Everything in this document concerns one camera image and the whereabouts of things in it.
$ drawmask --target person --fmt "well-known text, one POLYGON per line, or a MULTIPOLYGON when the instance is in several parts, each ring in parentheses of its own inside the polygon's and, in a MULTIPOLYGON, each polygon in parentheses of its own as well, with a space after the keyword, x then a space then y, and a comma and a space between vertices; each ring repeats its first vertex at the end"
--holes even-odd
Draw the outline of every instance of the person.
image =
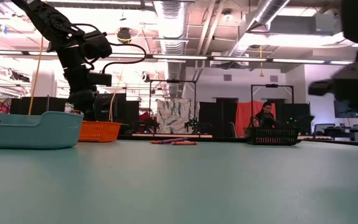
POLYGON ((255 115, 259 120, 260 128, 272 128, 276 127, 276 121, 274 120, 274 115, 272 114, 272 104, 265 102, 262 105, 262 109, 255 115))

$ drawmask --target light blue table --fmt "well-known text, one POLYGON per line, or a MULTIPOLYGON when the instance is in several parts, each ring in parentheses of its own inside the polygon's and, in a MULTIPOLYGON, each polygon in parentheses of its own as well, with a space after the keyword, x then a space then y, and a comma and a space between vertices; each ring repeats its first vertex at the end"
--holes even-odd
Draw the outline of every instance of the light blue table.
POLYGON ((0 224, 358 224, 358 147, 0 150, 0 224))

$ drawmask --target ceiling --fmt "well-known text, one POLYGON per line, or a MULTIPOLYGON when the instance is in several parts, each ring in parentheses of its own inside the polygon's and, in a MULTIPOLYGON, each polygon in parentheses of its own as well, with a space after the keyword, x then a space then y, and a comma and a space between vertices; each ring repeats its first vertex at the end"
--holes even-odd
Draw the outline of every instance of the ceiling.
MULTIPOLYGON (((257 9, 258 0, 222 0, 223 8, 230 9, 232 19, 225 20, 223 15, 213 14, 209 31, 212 30, 212 23, 217 17, 218 23, 213 31, 213 39, 208 46, 207 54, 213 52, 225 52, 233 48, 238 37, 239 25, 241 19, 247 13, 257 9)), ((41 35, 35 30, 34 26, 26 18, 25 14, 10 1, 4 1, 5 6, 10 9, 2 13, 0 8, 0 25, 6 27, 6 34, 2 32, 0 26, 0 50, 20 50, 20 51, 38 51, 41 45, 41 35)), ((96 26, 102 32, 108 34, 110 42, 118 43, 116 33, 120 27, 129 27, 131 29, 132 44, 143 47, 148 54, 161 54, 161 46, 158 34, 158 16, 153 11, 153 5, 146 1, 146 10, 136 10, 138 1, 119 1, 121 6, 112 7, 111 4, 103 1, 92 0, 49 0, 48 3, 56 7, 63 13, 71 23, 88 23, 96 26)), ((204 20, 211 0, 196 0, 189 3, 186 11, 186 47, 184 54, 191 55, 196 53, 200 36, 204 26, 204 20)), ((337 12, 338 1, 335 0, 292 0, 283 8, 278 15, 281 16, 305 16, 311 17, 316 13, 332 14, 337 12)), ((84 31, 89 32, 92 28, 81 27, 84 31)), ((298 39, 288 40, 289 43, 299 42, 298 39)), ((44 51, 47 48, 47 41, 44 42, 44 51)), ((354 43, 343 40, 333 41, 325 46, 312 46, 299 44, 296 47, 282 45, 261 45, 260 48, 248 48, 247 54, 250 57, 275 57, 275 58, 318 58, 329 60, 352 60, 356 54, 354 43)), ((140 53, 133 47, 113 47, 114 53, 140 53)), ((11 69, 32 76, 32 71, 37 66, 37 56, 33 57, 0 57, 0 84, 20 83, 20 81, 9 78, 7 69, 11 69)), ((62 69, 57 58, 49 57, 55 65, 55 74, 58 77, 60 86, 67 86, 62 75, 62 69)), ((105 61, 95 63, 96 70, 101 70, 105 61)), ((250 63, 249 68, 258 68, 260 63, 250 63)), ((283 64, 271 63, 264 65, 264 68, 282 68, 283 64)), ((113 86, 120 82, 119 86, 131 86, 133 88, 147 88, 149 84, 141 80, 144 72, 152 75, 153 78, 164 79, 167 68, 166 62, 143 62, 136 66, 133 65, 115 65, 107 72, 113 74, 113 86)), ((28 95, 29 87, 0 86, 0 89, 16 95, 28 95)), ((167 92, 162 88, 156 95, 165 96, 167 92)), ((111 92, 112 89, 102 88, 103 91, 111 92)), ((60 88, 58 94, 65 96, 68 94, 67 88, 60 88)), ((148 90, 134 91, 136 95, 148 94, 148 90)))

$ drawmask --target white wall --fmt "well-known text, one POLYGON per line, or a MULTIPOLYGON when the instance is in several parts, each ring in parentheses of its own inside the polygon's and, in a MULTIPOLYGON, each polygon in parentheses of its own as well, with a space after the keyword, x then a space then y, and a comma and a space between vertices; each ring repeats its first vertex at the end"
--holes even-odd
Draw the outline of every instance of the white wall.
POLYGON ((307 94, 310 83, 317 80, 323 80, 330 78, 335 72, 340 70, 342 66, 334 65, 302 65, 305 68, 305 93, 306 100, 310 102, 311 114, 315 116, 312 122, 312 128, 314 124, 321 123, 335 123, 339 126, 339 123, 345 123, 346 125, 353 126, 358 124, 358 118, 335 118, 334 112, 334 95, 328 93, 325 96, 311 96, 307 94))
MULTIPOLYGON (((250 86, 253 84, 267 84, 270 82, 271 75, 278 75, 279 85, 286 85, 285 74, 279 69, 263 69, 264 77, 260 76, 260 69, 249 71, 248 69, 230 69, 204 68, 197 83, 197 99, 200 102, 215 102, 216 98, 238 98, 240 102, 251 100, 250 86), (223 75, 232 75, 231 82, 223 81, 223 75)), ((193 78, 194 68, 186 68, 186 79, 193 78)), ((185 91, 185 98, 193 98, 194 93, 188 88, 185 91)), ((291 102, 291 96, 282 88, 262 87, 255 95, 254 100, 262 98, 280 98, 288 99, 291 102)))
POLYGON ((293 85, 294 102, 306 103, 305 66, 300 65, 285 74, 287 85, 293 85))

